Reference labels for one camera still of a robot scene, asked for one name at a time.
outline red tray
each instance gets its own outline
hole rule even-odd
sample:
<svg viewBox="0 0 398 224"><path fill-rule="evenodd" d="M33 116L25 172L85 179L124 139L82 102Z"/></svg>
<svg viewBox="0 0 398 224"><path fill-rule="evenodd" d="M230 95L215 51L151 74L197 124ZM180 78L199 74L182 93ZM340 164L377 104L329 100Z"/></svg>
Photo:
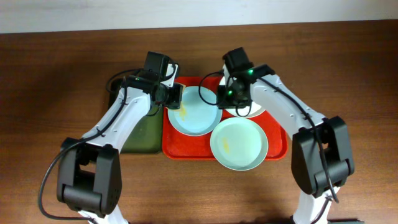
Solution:
<svg viewBox="0 0 398 224"><path fill-rule="evenodd" d="M200 80L200 77L179 77L175 82L195 86L199 85ZM203 82L202 86L216 92L220 80L221 77L210 77ZM210 149L211 133L196 137L186 136L171 125L167 109L163 116L162 150L167 157L181 160L215 160ZM224 110L221 120L232 117L233 115ZM274 161L283 158L287 153L287 138L285 130L279 123L266 111L249 119L256 122L267 135L269 148L266 160Z"/></svg>

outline plate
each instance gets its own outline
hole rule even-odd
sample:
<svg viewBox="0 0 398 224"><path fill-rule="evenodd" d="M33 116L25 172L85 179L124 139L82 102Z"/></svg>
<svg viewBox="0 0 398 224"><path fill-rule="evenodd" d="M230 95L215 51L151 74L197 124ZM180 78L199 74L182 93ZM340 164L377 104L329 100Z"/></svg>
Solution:
<svg viewBox="0 0 398 224"><path fill-rule="evenodd" d="M262 128L245 118L222 121L210 138L211 151L218 162L232 170L249 170L267 156L268 139Z"/></svg>
<svg viewBox="0 0 398 224"><path fill-rule="evenodd" d="M225 77L223 77L220 80L220 85L225 85ZM238 114L236 114L236 110L234 108L233 109L225 109L225 110L228 113L232 114L233 116L240 117ZM250 110L250 113L247 116L245 116L245 115L249 112L249 106L247 106L245 108L238 109L239 114L241 116L245 116L244 118L253 118L255 116L258 116L258 115L262 114L264 111L265 111L265 109L262 108L260 105L258 105L255 102L251 103L251 110Z"/></svg>
<svg viewBox="0 0 398 224"><path fill-rule="evenodd" d="M211 106L200 99L198 86L186 87L182 93L181 108L168 110L170 123L182 134L201 136L212 131L221 121L223 110ZM201 87L200 93L207 101L216 101L216 95Z"/></svg>

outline dark green tray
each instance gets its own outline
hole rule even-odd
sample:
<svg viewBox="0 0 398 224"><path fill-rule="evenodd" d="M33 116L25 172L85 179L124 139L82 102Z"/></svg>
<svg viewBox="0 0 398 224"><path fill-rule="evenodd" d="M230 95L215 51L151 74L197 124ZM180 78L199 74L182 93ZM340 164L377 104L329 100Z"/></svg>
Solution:
<svg viewBox="0 0 398 224"><path fill-rule="evenodd" d="M121 82L121 79L116 79L111 84L111 90L115 93L111 93L109 96L109 107L118 96ZM155 113L156 109L154 106L148 113ZM159 110L155 116L143 117L127 138L121 153L153 154L160 152L162 150L162 128L163 110Z"/></svg>

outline yellow mark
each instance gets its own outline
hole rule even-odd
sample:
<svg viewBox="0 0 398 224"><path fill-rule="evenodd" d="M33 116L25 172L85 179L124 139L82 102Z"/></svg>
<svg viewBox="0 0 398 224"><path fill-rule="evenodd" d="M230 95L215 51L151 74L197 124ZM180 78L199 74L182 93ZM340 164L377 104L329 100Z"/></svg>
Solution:
<svg viewBox="0 0 398 224"><path fill-rule="evenodd" d="M228 140L226 137L223 137L223 148L224 151L229 154L229 146L228 146Z"/></svg>
<svg viewBox="0 0 398 224"><path fill-rule="evenodd" d="M185 121L185 116L187 115L187 109L185 109L184 104L181 103L181 110L179 112L182 121Z"/></svg>

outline brown tabletop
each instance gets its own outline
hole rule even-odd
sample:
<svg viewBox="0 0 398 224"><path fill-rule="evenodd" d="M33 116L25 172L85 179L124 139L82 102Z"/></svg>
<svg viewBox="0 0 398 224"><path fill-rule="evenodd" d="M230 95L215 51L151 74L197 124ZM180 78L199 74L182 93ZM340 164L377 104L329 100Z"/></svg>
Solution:
<svg viewBox="0 0 398 224"><path fill-rule="evenodd" d="M143 66L151 50L173 57L181 75L204 76L240 46L313 109L346 121L356 170L329 218L398 223L398 21L0 35L1 223L63 223L39 212L39 184L62 141L104 115L111 75ZM119 205L133 223L288 218L300 192L290 157L289 148L280 161L236 172L216 161L123 154ZM77 215L57 201L56 174L45 208Z"/></svg>

